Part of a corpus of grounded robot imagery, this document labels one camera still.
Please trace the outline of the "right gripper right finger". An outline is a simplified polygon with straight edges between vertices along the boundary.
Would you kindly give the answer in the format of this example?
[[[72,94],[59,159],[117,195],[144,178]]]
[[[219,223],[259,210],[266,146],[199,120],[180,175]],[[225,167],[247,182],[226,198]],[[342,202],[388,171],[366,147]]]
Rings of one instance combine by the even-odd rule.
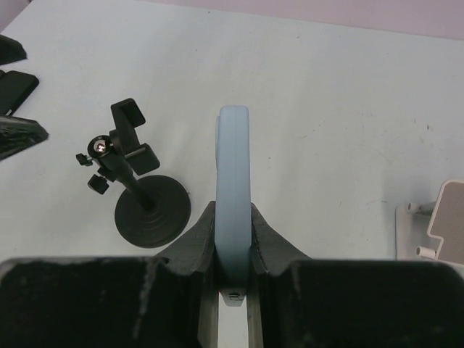
[[[463,279],[437,262],[316,260],[252,209],[251,347],[461,347]]]

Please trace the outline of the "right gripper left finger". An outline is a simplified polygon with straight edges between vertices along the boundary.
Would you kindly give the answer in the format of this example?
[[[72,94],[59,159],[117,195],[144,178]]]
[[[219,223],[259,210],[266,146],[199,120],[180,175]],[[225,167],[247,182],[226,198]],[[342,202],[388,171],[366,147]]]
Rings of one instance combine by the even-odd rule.
[[[154,256],[1,264],[3,347],[216,347],[215,204]]]

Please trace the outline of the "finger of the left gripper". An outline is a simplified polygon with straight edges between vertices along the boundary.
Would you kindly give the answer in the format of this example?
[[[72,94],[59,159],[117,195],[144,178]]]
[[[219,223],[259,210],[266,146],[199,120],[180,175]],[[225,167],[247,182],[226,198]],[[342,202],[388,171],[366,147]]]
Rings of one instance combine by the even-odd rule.
[[[27,53],[20,42],[0,35],[0,65],[7,65],[25,59],[27,59]]]
[[[1,160],[25,151],[48,139],[49,134],[37,121],[1,116]]]

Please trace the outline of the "black phone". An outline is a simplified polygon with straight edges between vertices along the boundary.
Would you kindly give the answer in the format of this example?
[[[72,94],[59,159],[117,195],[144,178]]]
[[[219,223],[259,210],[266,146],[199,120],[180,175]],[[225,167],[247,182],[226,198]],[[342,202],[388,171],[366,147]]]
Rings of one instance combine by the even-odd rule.
[[[12,116],[32,94],[39,79],[25,72],[1,71],[1,116]]]

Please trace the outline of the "black round base phone stand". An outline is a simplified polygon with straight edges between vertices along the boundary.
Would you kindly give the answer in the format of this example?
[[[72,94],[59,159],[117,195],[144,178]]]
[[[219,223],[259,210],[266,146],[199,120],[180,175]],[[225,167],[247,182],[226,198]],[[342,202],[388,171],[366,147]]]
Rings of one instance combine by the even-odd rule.
[[[107,135],[93,138],[85,154],[76,154],[82,166],[97,164],[99,169],[88,187],[104,194],[111,182],[125,190],[115,206],[115,225],[132,245],[155,248],[176,239],[191,215],[187,190],[176,179],[152,175],[160,161],[147,143],[141,143],[136,128],[146,122],[134,99],[113,104],[115,127]]]

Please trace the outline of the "phone with light blue case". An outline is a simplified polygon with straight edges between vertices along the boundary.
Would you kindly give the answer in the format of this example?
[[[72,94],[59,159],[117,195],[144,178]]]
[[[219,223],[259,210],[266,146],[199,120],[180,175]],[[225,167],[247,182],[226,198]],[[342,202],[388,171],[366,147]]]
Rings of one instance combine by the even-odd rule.
[[[215,249],[220,293],[229,307],[240,307],[247,294],[252,244],[249,110],[220,109],[215,134]]]

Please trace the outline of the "white phone stand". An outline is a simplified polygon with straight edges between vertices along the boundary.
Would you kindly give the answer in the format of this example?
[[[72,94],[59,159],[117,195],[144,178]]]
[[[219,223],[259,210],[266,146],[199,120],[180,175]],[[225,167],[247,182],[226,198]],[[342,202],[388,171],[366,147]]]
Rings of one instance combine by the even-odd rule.
[[[463,267],[463,182],[447,180],[434,202],[395,210],[397,260],[427,260]]]

